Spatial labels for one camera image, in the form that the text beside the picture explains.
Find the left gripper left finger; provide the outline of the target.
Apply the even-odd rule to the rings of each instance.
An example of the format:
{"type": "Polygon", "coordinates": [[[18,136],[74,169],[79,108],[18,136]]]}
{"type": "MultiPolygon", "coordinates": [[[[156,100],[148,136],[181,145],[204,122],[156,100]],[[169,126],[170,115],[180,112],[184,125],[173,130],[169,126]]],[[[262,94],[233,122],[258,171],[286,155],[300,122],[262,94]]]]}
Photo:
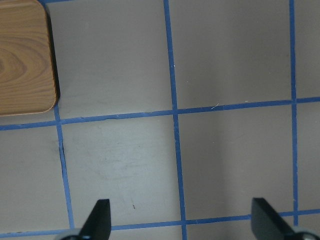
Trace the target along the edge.
{"type": "Polygon", "coordinates": [[[99,199],[79,232],[80,240],[108,240],[111,234],[109,199],[99,199]]]}

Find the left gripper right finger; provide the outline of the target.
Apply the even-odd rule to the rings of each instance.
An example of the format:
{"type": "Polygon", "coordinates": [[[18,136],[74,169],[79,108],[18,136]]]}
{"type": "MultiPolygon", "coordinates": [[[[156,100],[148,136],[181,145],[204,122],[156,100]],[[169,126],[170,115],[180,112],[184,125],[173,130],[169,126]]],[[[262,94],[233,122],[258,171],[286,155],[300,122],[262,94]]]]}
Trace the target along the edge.
{"type": "Polygon", "coordinates": [[[295,232],[264,199],[251,201],[251,231],[257,240],[292,240],[295,232]]]}

